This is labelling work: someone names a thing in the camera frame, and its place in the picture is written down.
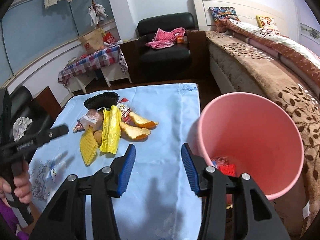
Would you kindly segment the person's left hand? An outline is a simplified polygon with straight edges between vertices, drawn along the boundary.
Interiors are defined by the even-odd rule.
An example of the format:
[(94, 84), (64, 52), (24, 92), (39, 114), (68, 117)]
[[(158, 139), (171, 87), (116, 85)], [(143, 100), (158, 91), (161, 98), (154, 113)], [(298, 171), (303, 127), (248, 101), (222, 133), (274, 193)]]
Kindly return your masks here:
[[(14, 178), (14, 184), (16, 186), (16, 189), (14, 189), (15, 196), (18, 197), (23, 204), (30, 204), (32, 199), (30, 174), (28, 171), (29, 165), (24, 160), (23, 172)], [(11, 193), (11, 186), (4, 178), (1, 177), (0, 180), (1, 200), (6, 206), (10, 207), (5, 194)]]

